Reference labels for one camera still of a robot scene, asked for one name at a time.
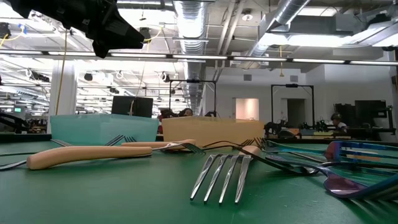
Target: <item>pipe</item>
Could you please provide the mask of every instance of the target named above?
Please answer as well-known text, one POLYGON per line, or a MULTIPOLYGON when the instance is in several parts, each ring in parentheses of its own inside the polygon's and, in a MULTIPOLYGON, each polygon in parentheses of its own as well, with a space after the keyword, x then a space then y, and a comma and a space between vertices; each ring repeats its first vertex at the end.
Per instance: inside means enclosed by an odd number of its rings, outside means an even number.
POLYGON ((118 9, 143 9, 174 12, 173 1, 118 1, 118 9))
POLYGON ((311 0, 285 0, 281 1, 275 11, 274 19, 267 30, 280 25, 289 24, 311 0))
POLYGON ((281 0, 278 8, 275 11, 275 16, 267 26, 265 34, 259 37, 259 40, 254 44, 253 48, 246 54, 246 56, 261 57, 268 45, 267 32, 280 25, 288 24, 299 14, 299 12, 310 2, 310 0, 281 0))
POLYGON ((243 6, 244 6, 244 3, 245 3, 245 2, 246 2, 246 0, 241 0, 241 1, 239 2, 238 9, 236 10, 236 14, 235 14, 234 21, 233 21, 233 23, 232 23, 231 29, 229 30, 228 38, 226 39, 226 42, 225 42, 225 46, 224 46, 224 50, 223 50, 223 55, 225 55, 226 52, 228 51, 229 45, 230 45, 231 40, 232 40, 232 36, 233 36, 234 33, 235 33, 235 28, 236 28, 236 25, 238 24, 240 15, 242 14, 243 6))
MULTIPOLYGON (((179 37, 190 39, 203 39, 205 37, 206 15, 208 3, 194 1, 175 1, 175 10, 178 14, 177 26, 179 29, 179 37)), ((202 41, 180 41, 183 54, 203 55, 205 43, 202 41)), ((203 63, 185 62, 184 73, 186 79, 205 79, 203 63)), ((196 95, 198 87, 188 85, 188 94, 196 95)), ((200 99, 190 97, 191 107, 197 110, 200 99)))
POLYGON ((221 48, 224 43, 226 31, 228 30, 228 27, 229 27, 229 22, 231 21, 231 18, 232 18, 232 13, 234 11, 234 7, 235 7, 235 0, 231 0, 228 5, 228 14, 226 15, 226 19, 224 21, 223 30, 221 31, 220 40, 218 41, 218 46, 217 46, 217 51, 216 51, 217 55, 219 55, 221 53, 221 48))

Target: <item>metal bar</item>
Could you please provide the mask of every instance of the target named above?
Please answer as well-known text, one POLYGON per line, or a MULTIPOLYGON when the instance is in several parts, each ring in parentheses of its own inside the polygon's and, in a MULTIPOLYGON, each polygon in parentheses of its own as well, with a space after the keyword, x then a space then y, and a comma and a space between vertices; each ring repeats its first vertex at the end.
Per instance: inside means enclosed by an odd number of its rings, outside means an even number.
POLYGON ((216 82, 213 82, 213 83, 214 83, 214 111, 216 111, 216 109, 217 109, 217 83, 216 82))
POLYGON ((311 97, 312 97, 312 126, 315 125, 315 100, 314 100, 314 89, 313 86, 310 86, 311 88, 311 97))
POLYGON ((275 85, 271 85, 271 122, 274 122, 274 86, 275 85))
POLYGON ((172 109, 172 80, 170 80, 170 86, 169 86, 169 110, 172 109))
POLYGON ((246 0, 241 0, 241 2, 239 3, 238 9, 236 10, 236 16, 235 16, 234 21, 232 23, 231 30, 229 30, 228 38, 226 39, 226 42, 225 42, 223 55, 226 54, 227 51, 228 51, 229 44, 231 43, 232 37, 233 37, 233 35, 235 33, 235 28, 236 28, 236 25, 238 24, 238 21, 240 19, 240 15, 242 14, 243 6, 244 6, 245 2, 246 2, 246 0))
MULTIPOLYGON (((48 52, 37 50, 0 50, 0 55, 12 57, 29 58, 51 58, 55 60, 63 59, 63 52, 48 52)), ((67 52, 67 60, 137 60, 153 62, 176 62, 181 59, 198 60, 236 60, 242 62, 284 62, 284 63, 315 63, 333 65, 375 65, 375 66, 398 66, 398 62, 376 61, 376 60, 333 60, 322 58, 280 58, 280 57, 241 57, 230 55, 188 55, 188 54, 147 54, 147 53, 116 53, 112 52, 106 58, 95 57, 94 52, 67 52)))

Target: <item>black monitor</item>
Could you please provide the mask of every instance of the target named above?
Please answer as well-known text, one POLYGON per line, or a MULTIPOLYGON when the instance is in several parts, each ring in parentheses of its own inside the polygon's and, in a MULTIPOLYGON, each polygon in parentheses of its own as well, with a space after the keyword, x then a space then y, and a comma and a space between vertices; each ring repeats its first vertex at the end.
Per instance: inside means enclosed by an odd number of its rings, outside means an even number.
POLYGON ((356 119, 373 125, 373 118, 387 118, 386 108, 385 100, 356 100, 356 119))
POLYGON ((135 96, 114 96, 112 114, 129 115, 131 103, 133 116, 142 116, 146 118, 152 117, 152 105, 154 103, 154 99, 135 96))

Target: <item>wooden handle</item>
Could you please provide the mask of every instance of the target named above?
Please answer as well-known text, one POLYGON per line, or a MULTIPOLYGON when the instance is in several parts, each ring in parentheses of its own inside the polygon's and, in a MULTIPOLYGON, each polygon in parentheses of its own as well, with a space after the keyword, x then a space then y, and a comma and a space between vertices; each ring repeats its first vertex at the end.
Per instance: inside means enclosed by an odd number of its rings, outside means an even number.
POLYGON ((260 156, 260 148, 258 148, 257 146, 244 146, 243 147, 244 150, 246 150, 247 152, 251 152, 252 154, 256 155, 256 156, 260 156))
MULTIPOLYGON (((191 143, 191 144, 196 144, 197 141, 194 139, 187 139, 183 141, 175 141, 174 143, 191 143)), ((131 146, 131 147, 151 147, 151 148, 158 148, 158 147, 165 147, 168 143, 170 142, 124 142, 122 143, 122 146, 131 146)), ((185 149, 183 146, 176 146, 173 148, 170 148, 173 150, 179 150, 179 149, 185 149)))
POLYGON ((49 149, 31 155, 27 158, 26 165, 32 170, 37 170, 46 169, 66 162, 136 157, 151 154, 151 147, 71 146, 49 149))

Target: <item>workbench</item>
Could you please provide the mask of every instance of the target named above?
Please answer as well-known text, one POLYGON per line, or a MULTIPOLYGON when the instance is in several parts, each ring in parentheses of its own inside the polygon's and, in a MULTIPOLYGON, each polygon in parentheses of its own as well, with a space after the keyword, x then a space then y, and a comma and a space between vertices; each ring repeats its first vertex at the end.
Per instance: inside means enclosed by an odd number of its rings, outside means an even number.
MULTIPOLYGON (((305 146, 326 148, 326 144, 305 146)), ((6 143, 0 144, 0 154, 54 147, 59 146, 50 141, 6 143)), ((397 223, 398 203, 340 200, 325 192, 323 175, 297 177, 258 161, 249 166, 239 204, 234 204, 234 197, 240 165, 222 205, 218 199, 228 166, 203 204, 216 164, 190 201, 203 163, 218 152, 237 153, 231 148, 206 155, 155 151, 150 157, 0 172, 0 223, 397 223)), ((0 157, 0 164, 26 157, 0 157)))

